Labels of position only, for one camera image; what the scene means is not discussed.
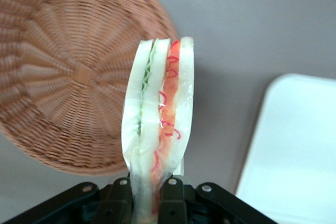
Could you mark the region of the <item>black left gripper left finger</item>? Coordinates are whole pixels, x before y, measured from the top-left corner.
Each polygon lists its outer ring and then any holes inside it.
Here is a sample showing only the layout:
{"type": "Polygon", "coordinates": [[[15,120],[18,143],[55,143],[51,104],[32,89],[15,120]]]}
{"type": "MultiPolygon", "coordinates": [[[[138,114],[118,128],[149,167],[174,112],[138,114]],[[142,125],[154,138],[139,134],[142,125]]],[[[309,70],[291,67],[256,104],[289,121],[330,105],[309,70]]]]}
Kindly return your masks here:
{"type": "Polygon", "coordinates": [[[91,223],[131,223],[133,196],[129,177],[116,179],[99,191],[97,211],[91,223]]]}

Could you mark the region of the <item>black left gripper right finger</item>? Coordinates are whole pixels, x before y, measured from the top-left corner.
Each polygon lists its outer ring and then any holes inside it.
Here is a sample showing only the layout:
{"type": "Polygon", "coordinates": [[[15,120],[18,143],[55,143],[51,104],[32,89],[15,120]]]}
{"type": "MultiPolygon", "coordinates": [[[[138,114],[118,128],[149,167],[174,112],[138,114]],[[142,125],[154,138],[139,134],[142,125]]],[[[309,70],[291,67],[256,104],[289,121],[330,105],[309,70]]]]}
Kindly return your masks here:
{"type": "Polygon", "coordinates": [[[187,208],[184,199],[183,182],[176,178],[168,178],[160,189],[158,223],[186,224],[187,208]]]}

